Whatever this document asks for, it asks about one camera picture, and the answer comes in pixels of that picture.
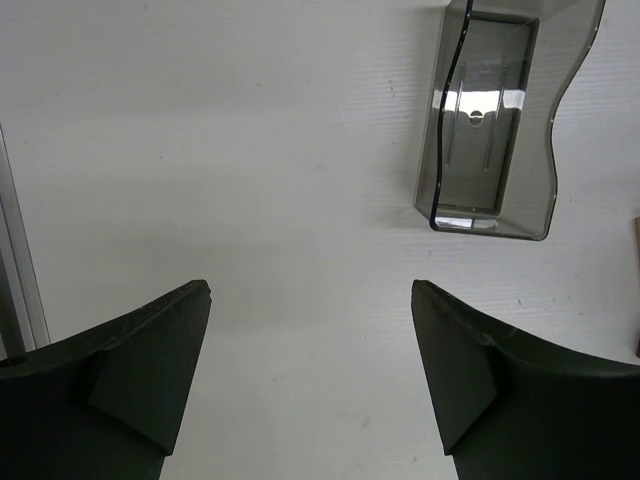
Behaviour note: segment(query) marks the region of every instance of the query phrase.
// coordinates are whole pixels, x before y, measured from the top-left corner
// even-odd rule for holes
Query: transparent plastic cover
[[[547,236],[553,120],[603,8],[604,0],[451,2],[416,197],[432,228]]]

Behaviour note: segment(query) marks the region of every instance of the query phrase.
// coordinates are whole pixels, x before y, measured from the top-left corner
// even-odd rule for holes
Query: dark plastic housing
[[[640,478],[640,367],[574,352],[416,281],[413,319],[460,480]]]
[[[7,480],[157,480],[173,453],[211,299],[193,281],[0,362]]]
[[[416,208],[434,230],[542,240],[555,206],[556,110],[604,0],[453,0]]]

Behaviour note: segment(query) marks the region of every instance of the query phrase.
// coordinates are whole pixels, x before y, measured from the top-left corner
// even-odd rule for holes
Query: white table surface
[[[561,105],[542,243],[411,206],[444,3],[4,2],[0,121],[53,339],[213,290],[163,480],[454,479],[415,278],[636,362],[640,2],[609,0]]]

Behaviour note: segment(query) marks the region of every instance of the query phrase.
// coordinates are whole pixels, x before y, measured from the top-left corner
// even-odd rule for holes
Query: black plastic part
[[[416,281],[436,420],[460,480],[640,478],[640,367],[578,353]]]
[[[0,478],[156,480],[211,306],[203,280],[0,363]]]

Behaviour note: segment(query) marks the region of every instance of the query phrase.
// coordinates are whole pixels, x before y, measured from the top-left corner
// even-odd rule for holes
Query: clear plastic lid
[[[434,230],[542,240],[557,193],[551,133],[604,0],[453,0],[416,207]]]

